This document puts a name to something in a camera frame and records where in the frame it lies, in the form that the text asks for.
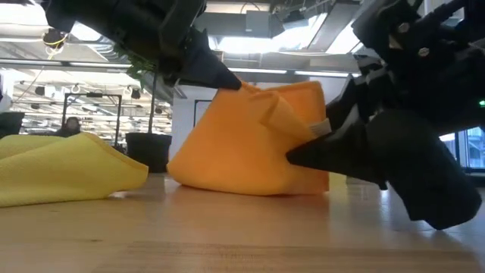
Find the wooden table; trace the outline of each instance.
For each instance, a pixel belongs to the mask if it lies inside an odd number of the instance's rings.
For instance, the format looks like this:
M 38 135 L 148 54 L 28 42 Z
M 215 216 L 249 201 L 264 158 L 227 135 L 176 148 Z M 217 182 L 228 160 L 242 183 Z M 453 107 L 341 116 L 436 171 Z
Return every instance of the wooden table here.
M 411 223 L 394 193 L 334 184 L 255 197 L 162 176 L 88 202 L 0 209 L 0 272 L 479 272 L 485 213 L 448 231 Z

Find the folded cloth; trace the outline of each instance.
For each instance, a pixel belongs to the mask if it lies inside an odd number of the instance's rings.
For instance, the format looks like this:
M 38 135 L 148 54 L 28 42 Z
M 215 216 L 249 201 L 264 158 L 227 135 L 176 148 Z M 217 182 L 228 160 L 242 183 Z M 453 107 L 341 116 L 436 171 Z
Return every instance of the folded cloth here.
M 147 175 L 90 133 L 0 140 L 0 207 L 102 199 L 141 187 Z
M 179 183 L 206 190 L 319 194 L 328 190 L 328 173 L 291 165 L 285 154 L 313 140 L 311 125 L 325 119 L 318 82 L 222 89 L 167 169 Z

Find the white wall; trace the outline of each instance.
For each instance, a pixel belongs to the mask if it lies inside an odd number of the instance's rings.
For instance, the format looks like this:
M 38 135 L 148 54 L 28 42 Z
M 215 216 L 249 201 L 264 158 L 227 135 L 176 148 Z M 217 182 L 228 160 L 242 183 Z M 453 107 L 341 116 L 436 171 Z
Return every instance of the white wall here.
M 331 102 L 342 91 L 346 82 L 345 78 L 335 77 L 312 77 L 310 80 L 320 81 L 325 96 L 325 102 Z M 260 88 L 271 88 L 282 85 L 281 83 L 259 83 Z M 202 116 L 203 109 L 208 103 L 198 103 L 198 111 L 194 112 L 196 100 L 212 100 L 217 92 L 216 89 L 209 89 L 194 86 L 182 86 L 182 91 L 186 94 L 187 99 L 174 99 L 172 108 L 172 145 L 170 147 L 170 159 L 174 157 L 183 142 L 189 136 L 193 128 L 194 116 L 196 119 Z

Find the person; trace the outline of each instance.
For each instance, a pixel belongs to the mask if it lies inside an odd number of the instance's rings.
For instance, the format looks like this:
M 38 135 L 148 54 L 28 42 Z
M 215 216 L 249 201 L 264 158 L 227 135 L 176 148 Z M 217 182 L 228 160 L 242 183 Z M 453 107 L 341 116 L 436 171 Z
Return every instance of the person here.
M 71 137 L 81 133 L 81 122 L 79 118 L 70 117 L 67 119 L 66 123 L 55 132 L 57 137 Z

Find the screw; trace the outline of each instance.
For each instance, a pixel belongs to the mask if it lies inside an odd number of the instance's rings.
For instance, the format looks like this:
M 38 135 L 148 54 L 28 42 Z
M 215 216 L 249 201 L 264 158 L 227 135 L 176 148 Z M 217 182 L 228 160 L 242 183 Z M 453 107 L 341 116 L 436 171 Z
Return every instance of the screw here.
M 399 25 L 397 28 L 399 33 L 407 33 L 409 31 L 409 24 L 408 23 L 402 23 Z
M 430 49 L 429 48 L 422 48 L 422 49 L 419 49 L 418 51 L 418 55 L 420 57 L 426 57 L 430 54 Z

